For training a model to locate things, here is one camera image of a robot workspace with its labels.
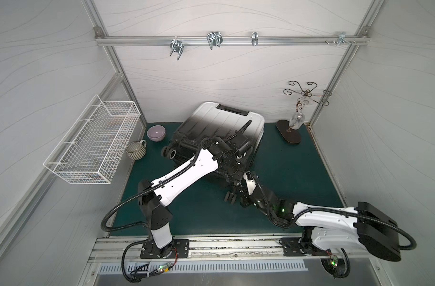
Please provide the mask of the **silver black hardshell suitcase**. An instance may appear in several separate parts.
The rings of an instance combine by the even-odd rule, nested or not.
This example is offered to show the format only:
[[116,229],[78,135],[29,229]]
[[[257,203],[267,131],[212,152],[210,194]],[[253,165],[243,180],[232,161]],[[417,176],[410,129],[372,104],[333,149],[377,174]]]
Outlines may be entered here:
[[[203,103],[181,126],[173,133],[170,143],[163,147],[161,155],[179,167],[186,160],[194,156],[199,143],[203,138],[221,137],[226,138],[235,134],[248,120],[251,125],[246,129],[244,135],[253,145],[252,161],[246,172],[252,167],[259,143],[264,134],[265,119],[263,116],[253,112],[247,112],[232,108],[215,102]],[[223,179],[230,190],[225,196],[226,201],[235,203],[237,196],[232,191],[232,186],[217,173],[211,173]]]

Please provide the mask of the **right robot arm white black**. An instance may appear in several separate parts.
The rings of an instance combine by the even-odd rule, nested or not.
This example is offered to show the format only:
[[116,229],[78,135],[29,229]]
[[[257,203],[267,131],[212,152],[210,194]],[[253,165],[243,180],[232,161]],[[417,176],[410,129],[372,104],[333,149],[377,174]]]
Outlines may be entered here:
[[258,175],[243,175],[243,206],[254,205],[271,224],[303,229],[298,241],[306,255],[333,249],[366,250],[374,257],[399,262],[402,251],[416,249],[416,240],[397,222],[370,203],[356,207],[322,207],[279,199],[265,188]]

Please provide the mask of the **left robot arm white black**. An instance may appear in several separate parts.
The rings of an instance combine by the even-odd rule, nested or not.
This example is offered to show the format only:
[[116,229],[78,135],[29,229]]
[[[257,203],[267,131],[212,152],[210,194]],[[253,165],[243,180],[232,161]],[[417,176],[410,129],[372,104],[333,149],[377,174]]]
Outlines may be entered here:
[[[169,222],[173,216],[168,209],[177,196],[202,177],[217,173],[233,188],[241,187],[244,173],[249,167],[248,156],[253,151],[250,140],[244,135],[252,121],[248,120],[235,134],[226,138],[203,138],[194,156],[171,173],[149,182],[143,180],[139,192],[113,207],[103,218],[101,229],[105,232],[120,231],[134,226],[144,226],[150,231],[156,247],[165,250],[173,246]],[[122,226],[108,226],[109,219],[124,205],[139,201],[146,222]]]

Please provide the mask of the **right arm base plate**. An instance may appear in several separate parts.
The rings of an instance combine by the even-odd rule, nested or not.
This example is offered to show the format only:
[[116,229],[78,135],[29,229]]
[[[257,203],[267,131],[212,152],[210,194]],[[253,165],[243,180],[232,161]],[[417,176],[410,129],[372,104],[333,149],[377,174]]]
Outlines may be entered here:
[[278,240],[282,246],[283,255],[293,256],[328,256],[325,250],[321,250],[313,245],[311,239],[286,237]]

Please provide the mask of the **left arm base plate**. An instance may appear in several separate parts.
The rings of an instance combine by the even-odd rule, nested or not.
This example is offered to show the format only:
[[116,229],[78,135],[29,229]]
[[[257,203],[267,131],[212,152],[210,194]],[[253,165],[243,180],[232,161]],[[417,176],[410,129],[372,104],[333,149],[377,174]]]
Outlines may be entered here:
[[187,258],[189,254],[190,240],[188,239],[173,239],[166,247],[159,249],[154,242],[150,240],[142,245],[140,258],[141,259],[174,259]]

